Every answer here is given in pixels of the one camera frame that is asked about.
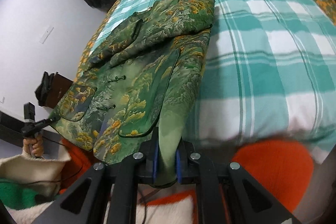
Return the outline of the person's left hand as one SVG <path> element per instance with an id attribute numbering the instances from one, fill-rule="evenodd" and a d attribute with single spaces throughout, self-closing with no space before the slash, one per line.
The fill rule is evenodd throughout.
<path id="1" fill-rule="evenodd" d="M 23 139 L 23 151 L 33 157 L 41 157 L 44 154 L 43 139 L 41 134 L 34 138 Z"/>

